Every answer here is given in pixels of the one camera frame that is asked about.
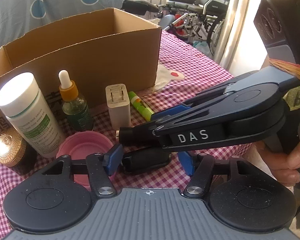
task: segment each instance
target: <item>green glue stick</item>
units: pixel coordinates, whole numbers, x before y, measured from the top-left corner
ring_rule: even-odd
[[[143,116],[144,119],[146,119],[149,122],[151,119],[151,115],[154,114],[150,107],[147,106],[146,103],[142,101],[141,98],[138,97],[135,92],[130,91],[128,93],[128,96],[134,108]]]

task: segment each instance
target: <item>red dot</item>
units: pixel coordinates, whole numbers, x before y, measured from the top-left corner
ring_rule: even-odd
[[[170,73],[172,76],[174,76],[174,77],[178,77],[179,75],[178,75],[178,73],[176,73],[176,72],[171,72]]]

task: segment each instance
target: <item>gold jar lid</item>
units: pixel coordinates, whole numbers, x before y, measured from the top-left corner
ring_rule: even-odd
[[[0,135],[0,163],[7,167],[17,165],[25,153],[26,144],[15,128],[4,131]]]

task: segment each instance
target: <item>dropper bottle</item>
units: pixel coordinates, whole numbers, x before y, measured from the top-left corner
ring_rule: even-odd
[[[63,99],[63,112],[72,128],[82,132],[93,130],[93,119],[89,113],[87,101],[83,95],[79,94],[75,82],[70,80],[66,70],[59,72],[60,94]]]

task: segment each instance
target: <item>cardboard box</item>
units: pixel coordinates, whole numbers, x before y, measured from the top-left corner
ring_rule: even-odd
[[[0,48],[0,89],[31,72],[60,117],[58,73],[66,69],[92,108],[106,102],[108,85],[123,83],[128,91],[154,85],[160,38],[161,27],[115,8],[55,21]],[[0,133],[9,126],[0,111]]]

